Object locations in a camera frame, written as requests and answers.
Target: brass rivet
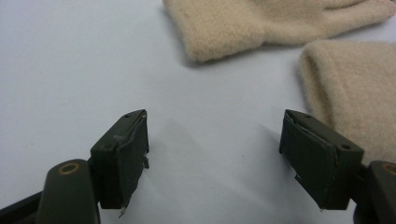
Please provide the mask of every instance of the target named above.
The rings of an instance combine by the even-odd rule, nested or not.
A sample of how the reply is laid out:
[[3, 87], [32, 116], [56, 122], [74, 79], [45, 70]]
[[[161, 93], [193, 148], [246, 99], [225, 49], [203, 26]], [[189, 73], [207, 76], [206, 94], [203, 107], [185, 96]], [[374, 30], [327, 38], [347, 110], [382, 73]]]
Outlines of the brass rivet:
[[59, 174], [61, 175], [70, 175], [74, 173], [76, 170], [78, 170], [79, 164], [72, 162], [72, 163], [67, 163], [63, 165], [61, 168], [59, 168]]

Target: knitted glove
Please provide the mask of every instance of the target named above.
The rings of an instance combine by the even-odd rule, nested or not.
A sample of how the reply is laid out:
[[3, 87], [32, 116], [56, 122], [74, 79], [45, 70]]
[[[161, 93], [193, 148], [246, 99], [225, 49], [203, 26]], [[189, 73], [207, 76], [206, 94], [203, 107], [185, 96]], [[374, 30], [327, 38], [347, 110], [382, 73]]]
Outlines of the knitted glove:
[[389, 0], [163, 0], [193, 61], [263, 43], [299, 45], [385, 21]]
[[317, 41], [300, 58], [313, 115], [365, 149], [363, 163], [396, 162], [396, 43]]

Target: clamp jaw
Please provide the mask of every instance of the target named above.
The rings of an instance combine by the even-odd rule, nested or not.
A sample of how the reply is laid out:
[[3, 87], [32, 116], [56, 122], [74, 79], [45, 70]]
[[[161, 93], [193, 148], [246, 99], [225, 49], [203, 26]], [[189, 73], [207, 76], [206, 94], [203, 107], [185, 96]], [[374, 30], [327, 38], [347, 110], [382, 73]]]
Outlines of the clamp jaw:
[[396, 164], [361, 164], [364, 150], [317, 119], [286, 110], [279, 152], [320, 209], [357, 204], [355, 223], [396, 223]]
[[149, 139], [146, 110], [122, 116], [92, 147], [87, 160], [62, 162], [45, 187], [0, 211], [0, 223], [100, 223], [104, 209], [125, 209], [144, 168]]

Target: beige glove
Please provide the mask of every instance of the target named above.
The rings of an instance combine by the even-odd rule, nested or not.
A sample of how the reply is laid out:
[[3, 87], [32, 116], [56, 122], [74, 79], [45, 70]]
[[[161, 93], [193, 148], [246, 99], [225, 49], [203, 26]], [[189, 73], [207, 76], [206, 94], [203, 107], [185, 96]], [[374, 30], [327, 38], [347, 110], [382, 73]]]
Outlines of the beige glove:
[[317, 41], [300, 58], [313, 115], [365, 149], [363, 162], [396, 162], [396, 43]]
[[385, 21], [389, 0], [163, 0], [193, 61], [263, 43], [299, 45]]

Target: dark green clamp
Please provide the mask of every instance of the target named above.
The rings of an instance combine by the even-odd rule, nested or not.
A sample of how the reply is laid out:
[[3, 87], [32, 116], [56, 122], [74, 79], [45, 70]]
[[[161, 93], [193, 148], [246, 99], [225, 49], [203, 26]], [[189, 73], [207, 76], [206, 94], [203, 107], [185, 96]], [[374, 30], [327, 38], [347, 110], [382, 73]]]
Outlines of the dark green clamp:
[[279, 152], [321, 209], [347, 209], [363, 149], [304, 113], [286, 110]]
[[95, 193], [102, 208], [128, 206], [144, 168], [149, 168], [146, 110], [122, 116], [91, 149]]

